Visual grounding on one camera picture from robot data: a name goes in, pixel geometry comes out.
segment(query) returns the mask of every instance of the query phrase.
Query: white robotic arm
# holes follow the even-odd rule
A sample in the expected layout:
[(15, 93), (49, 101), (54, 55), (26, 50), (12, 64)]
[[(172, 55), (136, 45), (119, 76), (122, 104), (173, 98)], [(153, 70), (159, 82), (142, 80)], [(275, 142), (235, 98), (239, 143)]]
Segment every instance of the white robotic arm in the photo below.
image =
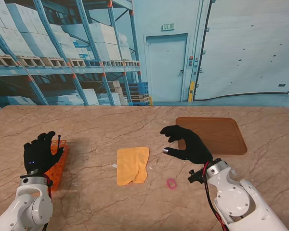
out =
[(0, 216), (0, 231), (44, 230), (53, 215), (53, 203), (47, 190), (45, 177), (22, 178), (15, 200)]
[[(216, 159), (208, 165), (205, 175), (207, 182), (217, 188), (213, 202), (225, 226), (230, 231), (288, 231), (250, 182), (230, 178), (231, 170), (225, 161)], [(201, 182), (198, 172), (190, 173), (191, 183)]]

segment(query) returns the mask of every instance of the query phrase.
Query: orange plastic rack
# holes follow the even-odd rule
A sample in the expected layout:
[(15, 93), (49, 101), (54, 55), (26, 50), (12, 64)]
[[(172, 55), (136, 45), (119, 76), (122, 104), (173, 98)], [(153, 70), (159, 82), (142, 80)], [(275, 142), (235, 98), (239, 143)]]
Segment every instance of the orange plastic rack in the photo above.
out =
[[(53, 181), (52, 192), (57, 191), (60, 186), (66, 157), (69, 152), (69, 146), (66, 144), (66, 140), (60, 140), (60, 147), (64, 147), (64, 152), (62, 153), (60, 160), (45, 173)], [(57, 149), (58, 141), (52, 141), (51, 151), (53, 155), (56, 154)]]

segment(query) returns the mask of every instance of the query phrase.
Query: robotic arm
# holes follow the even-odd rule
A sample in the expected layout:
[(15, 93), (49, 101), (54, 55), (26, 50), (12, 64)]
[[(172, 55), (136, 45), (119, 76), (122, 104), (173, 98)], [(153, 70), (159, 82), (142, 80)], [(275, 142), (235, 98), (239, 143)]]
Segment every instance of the robotic arm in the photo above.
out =
[(0, 216), (0, 231), (43, 231), (53, 215), (52, 182), (44, 173), (57, 163), (63, 148), (51, 153), (55, 132), (42, 133), (24, 145), (26, 176), (20, 177), (15, 200)]
[[(195, 164), (204, 164), (198, 172), (189, 171), (190, 183), (205, 184), (209, 205), (224, 231), (288, 231), (257, 189), (247, 180), (235, 181), (229, 176), (232, 168), (221, 159), (213, 159), (200, 137), (178, 125), (165, 127), (161, 132), (169, 142), (184, 139), (186, 150), (164, 148), (163, 152)], [(217, 188), (212, 206), (208, 183)]]

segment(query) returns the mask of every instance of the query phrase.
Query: metal shelving rack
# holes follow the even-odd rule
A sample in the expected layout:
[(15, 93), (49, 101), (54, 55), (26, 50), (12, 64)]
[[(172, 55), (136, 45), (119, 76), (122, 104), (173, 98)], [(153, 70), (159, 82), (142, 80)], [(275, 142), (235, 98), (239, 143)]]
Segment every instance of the metal shelving rack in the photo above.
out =
[[(49, 35), (52, 43), (54, 44), (55, 48), (57, 49), (59, 55), (61, 58), (65, 60), (68, 66), (65, 67), (24, 67), (18, 60), (15, 54), (9, 49), (7, 44), (5, 43), (4, 39), (0, 35), (0, 47), (6, 54), (9, 54), (13, 57), (13, 59), (19, 64), (19, 66), (0, 66), (0, 76), (18, 76), (18, 75), (27, 75), (28, 81), (31, 89), (37, 96), (37, 98), (40, 100), (41, 104), (48, 105), (44, 95), (42, 94), (42, 91), (39, 89), (38, 85), (34, 81), (34, 78), (32, 75), (61, 75), (61, 74), (71, 74), (72, 75), (72, 81), (74, 83), (74, 86), (76, 87), (76, 90), (78, 91), (80, 97), (82, 98), (84, 105), (88, 105), (88, 101), (86, 98), (86, 95), (84, 94), (84, 91), (81, 87), (81, 84), (79, 82), (78, 74), (89, 74), (89, 73), (97, 73), (100, 76), (104, 87), (106, 89), (106, 92), (109, 97), (109, 101), (111, 105), (114, 105), (114, 101), (111, 95), (111, 91), (107, 82), (106, 73), (121, 73), (123, 77), (123, 81), (125, 84), (125, 89), (128, 97), (128, 101), (131, 102), (131, 94), (129, 90), (129, 84), (126, 77), (127, 72), (135, 72), (138, 75), (138, 80), (141, 82), (141, 74), (140, 74), (140, 67), (139, 66), (125, 66), (125, 62), (123, 62), (123, 66), (104, 66), (103, 61), (100, 59), (100, 56), (97, 52), (97, 49), (95, 47), (94, 39), (92, 36), (91, 31), (89, 30), (89, 22), (92, 21), (92, 18), (89, 15), (89, 10), (92, 9), (108, 9), (108, 14), (111, 22), (111, 26), (114, 28), (117, 43), (118, 43), (118, 49), (120, 53), (121, 60), (122, 54), (121, 54), (121, 47), (119, 45), (119, 38), (118, 38), (118, 30), (116, 26), (116, 21), (127, 11), (130, 13), (130, 19), (131, 19), (131, 30), (132, 30), (132, 36), (133, 36), (133, 43), (134, 43), (134, 52), (136, 56), (136, 60), (139, 61), (139, 54), (138, 54), (138, 46), (137, 46), (137, 38), (136, 38), (136, 30), (135, 30), (135, 23), (134, 23), (134, 13), (133, 13), (133, 7), (132, 2), (129, 0), (65, 0), (64, 6), (60, 5), (60, 0), (33, 0), (33, 3), (36, 7), (36, 10), (38, 11), (39, 17), (47, 31), (47, 34)], [(24, 6), (32, 6), (29, 1), (27, 0), (19, 0), (17, 1), (18, 4), (24, 5)], [(117, 19), (114, 17), (113, 8), (114, 7), (120, 7), (125, 8), (126, 11), (120, 15)], [(94, 54), (94, 57), (96, 58), (95, 61), (99, 62), (99, 66), (86, 66), (86, 67), (75, 67), (72, 66), (67, 57), (65, 56), (59, 42), (57, 41), (51, 27), (49, 24), (49, 21), (46, 16), (46, 12), (51, 10), (53, 12), (59, 12), (64, 13), (68, 16), (70, 16), (71, 21), (73, 23), (77, 23), (77, 17), (79, 14), (79, 17), (81, 19), (81, 22), (85, 28), (86, 35), (88, 37), (89, 46), (92, 49), (92, 52)]]

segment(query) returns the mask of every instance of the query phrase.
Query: exit sign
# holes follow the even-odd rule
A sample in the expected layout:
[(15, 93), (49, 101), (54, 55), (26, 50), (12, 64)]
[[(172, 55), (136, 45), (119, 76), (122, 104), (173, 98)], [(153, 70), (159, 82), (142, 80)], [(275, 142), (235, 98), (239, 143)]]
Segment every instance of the exit sign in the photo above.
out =
[(162, 26), (162, 31), (174, 30), (174, 23), (164, 24)]

